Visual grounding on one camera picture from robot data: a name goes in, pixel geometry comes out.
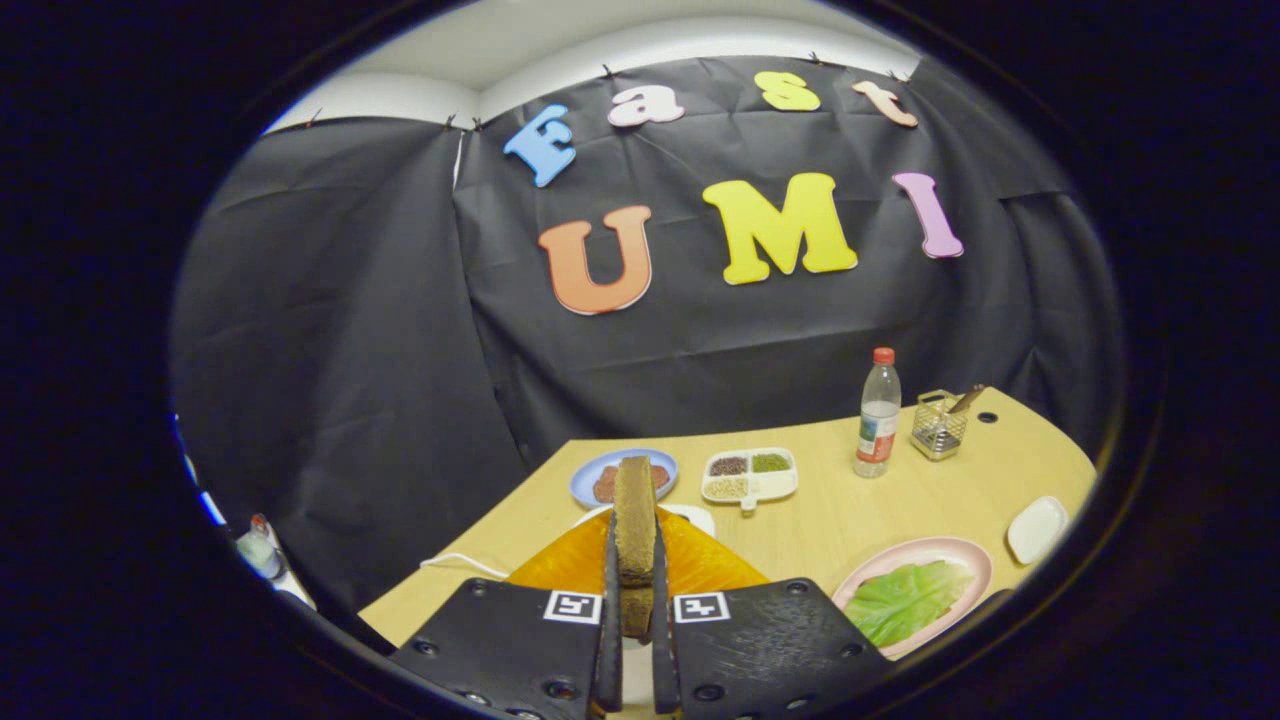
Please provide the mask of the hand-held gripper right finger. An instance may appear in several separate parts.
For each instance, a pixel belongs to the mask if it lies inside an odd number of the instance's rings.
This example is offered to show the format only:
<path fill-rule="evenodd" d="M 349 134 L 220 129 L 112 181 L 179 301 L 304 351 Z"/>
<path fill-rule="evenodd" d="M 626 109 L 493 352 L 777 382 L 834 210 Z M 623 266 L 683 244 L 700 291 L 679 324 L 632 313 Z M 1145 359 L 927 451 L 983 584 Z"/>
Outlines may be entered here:
<path fill-rule="evenodd" d="M 893 667 L 806 578 L 672 594 L 654 610 L 652 682 L 659 716 L 840 714 Z"/>

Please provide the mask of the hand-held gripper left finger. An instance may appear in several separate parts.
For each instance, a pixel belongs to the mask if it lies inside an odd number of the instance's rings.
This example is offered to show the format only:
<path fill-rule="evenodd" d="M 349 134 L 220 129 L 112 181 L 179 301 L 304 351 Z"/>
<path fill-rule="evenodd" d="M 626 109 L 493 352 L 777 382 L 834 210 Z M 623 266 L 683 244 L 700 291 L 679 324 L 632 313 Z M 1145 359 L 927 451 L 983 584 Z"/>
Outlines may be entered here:
<path fill-rule="evenodd" d="M 525 719 L 603 719 L 622 706 L 616 521 L 602 542 L 603 593 L 471 578 L 390 656 L 480 706 Z"/>

